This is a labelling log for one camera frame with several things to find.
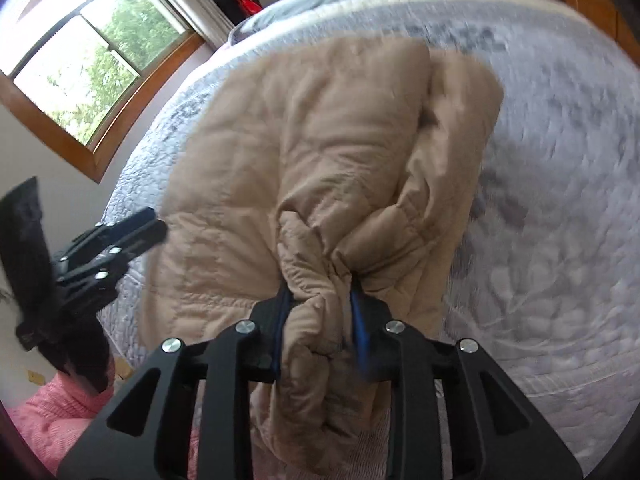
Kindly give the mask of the wooden desk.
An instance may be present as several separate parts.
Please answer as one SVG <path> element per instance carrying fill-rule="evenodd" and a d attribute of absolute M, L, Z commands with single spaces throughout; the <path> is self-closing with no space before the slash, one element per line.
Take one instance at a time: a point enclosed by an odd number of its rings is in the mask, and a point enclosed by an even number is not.
<path fill-rule="evenodd" d="M 639 41 L 612 0 L 558 0 L 582 14 L 639 65 Z"/>

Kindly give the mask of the grey floral quilted bedspread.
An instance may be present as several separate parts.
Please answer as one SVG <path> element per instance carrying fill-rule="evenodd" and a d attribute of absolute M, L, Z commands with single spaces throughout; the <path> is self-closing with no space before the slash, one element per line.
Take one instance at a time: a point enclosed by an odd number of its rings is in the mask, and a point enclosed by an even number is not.
<path fill-rule="evenodd" d="M 504 100 L 454 257 L 442 338 L 476 339 L 591 479 L 639 474 L 639 71 L 554 0 L 340 0 L 217 52 L 132 152 L 104 217 L 157 207 L 233 67 L 329 36 L 395 35 L 489 64 Z"/>

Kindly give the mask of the pink knit left sleeve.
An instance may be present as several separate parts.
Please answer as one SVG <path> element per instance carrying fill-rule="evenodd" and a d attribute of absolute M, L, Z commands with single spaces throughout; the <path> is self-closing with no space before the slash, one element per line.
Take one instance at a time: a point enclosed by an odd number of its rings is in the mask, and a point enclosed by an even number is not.
<path fill-rule="evenodd" d="M 114 394 L 115 365 L 107 365 L 107 387 L 90 396 L 70 376 L 57 372 L 28 400 L 9 409 L 9 416 L 23 440 L 50 474 Z"/>

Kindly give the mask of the beige quilted jacket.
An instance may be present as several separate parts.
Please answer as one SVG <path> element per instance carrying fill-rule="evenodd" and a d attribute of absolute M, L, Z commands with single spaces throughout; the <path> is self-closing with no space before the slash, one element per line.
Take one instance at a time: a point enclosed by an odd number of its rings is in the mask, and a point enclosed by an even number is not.
<path fill-rule="evenodd" d="M 350 283 L 439 333 L 502 100 L 485 63 L 408 37 L 330 38 L 232 70 L 168 179 L 144 345 L 214 338 L 287 284 L 282 375 L 250 394 L 253 438 L 337 471 L 388 402 L 355 372 Z"/>

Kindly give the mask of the grey pillow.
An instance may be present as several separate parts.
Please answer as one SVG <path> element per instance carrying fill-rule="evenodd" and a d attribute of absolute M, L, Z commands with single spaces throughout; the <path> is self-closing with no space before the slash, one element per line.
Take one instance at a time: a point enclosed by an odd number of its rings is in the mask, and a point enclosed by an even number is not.
<path fill-rule="evenodd" d="M 244 39 L 261 32 L 269 25 L 294 18 L 298 14 L 302 14 L 325 4 L 334 3 L 340 0 L 280 0 L 266 8 L 263 8 L 257 14 L 237 24 L 228 36 L 229 44 L 232 46 L 238 44 Z"/>

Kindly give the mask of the wooden framed side window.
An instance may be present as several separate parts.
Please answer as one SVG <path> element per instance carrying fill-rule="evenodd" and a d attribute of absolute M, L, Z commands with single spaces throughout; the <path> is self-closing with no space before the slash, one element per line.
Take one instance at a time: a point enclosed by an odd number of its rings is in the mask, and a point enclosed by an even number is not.
<path fill-rule="evenodd" d="M 1 103 L 94 182 L 205 41 L 169 0 L 1 0 Z"/>

